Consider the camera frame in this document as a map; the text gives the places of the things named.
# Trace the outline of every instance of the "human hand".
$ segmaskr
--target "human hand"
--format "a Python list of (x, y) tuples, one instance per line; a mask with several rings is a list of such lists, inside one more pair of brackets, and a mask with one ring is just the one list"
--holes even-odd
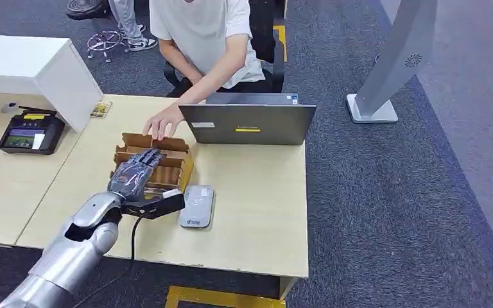
[(144, 125), (143, 135), (148, 135), (151, 128), (152, 139), (162, 140), (165, 137), (165, 129), (170, 124), (169, 137), (172, 137), (177, 130), (178, 124), (182, 121), (184, 121), (184, 116), (180, 112), (180, 109), (178, 109), (178, 102), (175, 102), (147, 120)]

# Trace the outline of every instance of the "laptop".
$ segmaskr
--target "laptop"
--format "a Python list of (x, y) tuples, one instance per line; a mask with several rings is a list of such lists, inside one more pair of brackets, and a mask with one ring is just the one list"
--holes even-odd
[(179, 108), (199, 143), (276, 145), (303, 144), (316, 110), (293, 93), (213, 93)]

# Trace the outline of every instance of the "cardboard box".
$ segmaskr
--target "cardboard box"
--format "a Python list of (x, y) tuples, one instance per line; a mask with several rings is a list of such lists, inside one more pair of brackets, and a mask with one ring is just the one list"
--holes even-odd
[(166, 157), (160, 161), (145, 185), (145, 197), (150, 199), (150, 195), (176, 188), (184, 192), (194, 168), (192, 154), (184, 140), (164, 138), (162, 141), (157, 141), (149, 135), (143, 136), (136, 133), (123, 133), (122, 140), (124, 146), (116, 146), (114, 153), (116, 168), (110, 173), (111, 178), (118, 166), (132, 155), (150, 148), (161, 149)]

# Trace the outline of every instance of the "chair base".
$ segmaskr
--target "chair base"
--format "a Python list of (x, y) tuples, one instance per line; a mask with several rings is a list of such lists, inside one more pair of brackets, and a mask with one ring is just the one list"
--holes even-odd
[(129, 52), (129, 44), (124, 43), (122, 34), (117, 31), (100, 31), (88, 40), (88, 58), (93, 58), (93, 52), (102, 52), (105, 62), (111, 62), (110, 51), (118, 45), (125, 47), (124, 52)]
[(347, 106), (349, 107), (350, 115), (352, 116), (352, 122), (354, 123), (396, 123), (398, 121), (398, 115), (394, 110), (394, 106), (390, 100), (386, 101), (381, 108), (379, 108), (371, 116), (362, 116), (356, 106), (355, 100), (356, 94), (347, 95)]

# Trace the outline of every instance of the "white stand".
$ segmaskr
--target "white stand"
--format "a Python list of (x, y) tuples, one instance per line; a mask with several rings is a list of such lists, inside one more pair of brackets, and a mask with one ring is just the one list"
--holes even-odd
[(356, 94), (347, 95), (347, 106), (349, 106), (350, 115), (352, 116), (352, 122), (354, 123), (395, 123), (398, 121), (398, 116), (394, 110), (394, 106), (390, 100), (386, 101), (372, 115), (360, 114), (358, 106), (356, 105)]
[(0, 93), (44, 96), (77, 133), (103, 98), (71, 40), (49, 37), (0, 35)]
[(390, 36), (358, 94), (347, 95), (355, 123), (394, 123), (398, 117), (390, 98), (431, 56), (437, 0), (404, 0)]

